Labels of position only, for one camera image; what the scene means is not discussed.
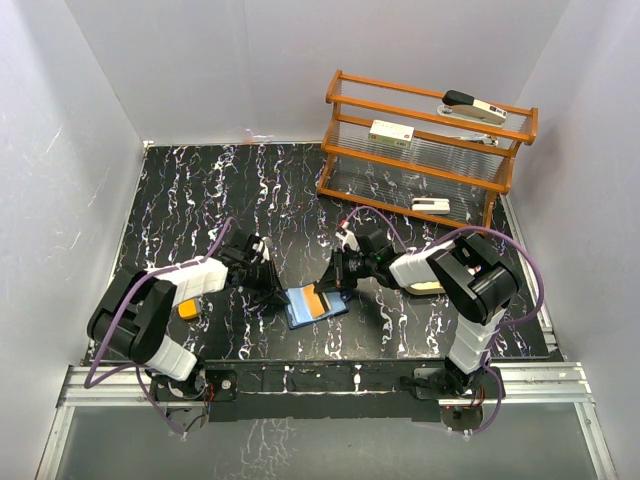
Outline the orange credit card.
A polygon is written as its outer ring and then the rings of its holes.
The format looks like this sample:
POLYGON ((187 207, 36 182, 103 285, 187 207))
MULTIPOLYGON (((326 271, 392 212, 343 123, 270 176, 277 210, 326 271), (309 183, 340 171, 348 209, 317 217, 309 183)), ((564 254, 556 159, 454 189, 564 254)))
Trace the orange credit card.
POLYGON ((330 301, 325 293, 318 293, 314 284, 302 288, 302 299, 311 319, 323 317, 330 310, 330 301))

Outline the blue card holder wallet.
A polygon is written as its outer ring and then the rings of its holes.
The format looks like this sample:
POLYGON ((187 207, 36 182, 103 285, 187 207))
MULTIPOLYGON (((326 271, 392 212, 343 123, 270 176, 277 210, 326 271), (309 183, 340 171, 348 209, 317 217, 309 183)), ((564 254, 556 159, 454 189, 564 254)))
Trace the blue card holder wallet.
POLYGON ((349 311, 350 296, 345 292, 318 292, 311 283, 285 291, 289 303, 285 306, 288 327, 295 330, 330 319, 349 311))

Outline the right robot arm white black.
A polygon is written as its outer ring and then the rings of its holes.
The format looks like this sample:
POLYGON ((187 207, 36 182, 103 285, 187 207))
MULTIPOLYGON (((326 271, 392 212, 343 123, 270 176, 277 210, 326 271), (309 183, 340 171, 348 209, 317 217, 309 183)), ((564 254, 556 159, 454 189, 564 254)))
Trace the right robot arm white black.
POLYGON ((487 235, 509 239, 490 228, 467 226, 420 252, 399 252, 380 229, 356 234, 341 227, 337 232, 341 244, 313 283, 314 290, 353 290, 365 278, 394 290, 438 282, 458 312, 455 338, 443 369, 419 385, 466 397, 480 387, 499 324, 522 286, 521 276, 485 239, 487 235))

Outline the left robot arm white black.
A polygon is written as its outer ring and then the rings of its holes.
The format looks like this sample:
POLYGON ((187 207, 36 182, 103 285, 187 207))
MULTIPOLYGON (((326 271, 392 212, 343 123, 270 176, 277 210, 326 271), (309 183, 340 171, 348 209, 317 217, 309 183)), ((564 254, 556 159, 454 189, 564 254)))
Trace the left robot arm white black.
POLYGON ((94 310, 89 338, 101 353, 111 350, 137 366, 171 379, 182 397, 194 399, 207 376, 198 358, 167 334, 171 313, 180 304, 206 294, 243 288, 255 303, 285 306, 285 293, 264 238, 242 230, 207 254, 159 269, 123 267, 94 310))

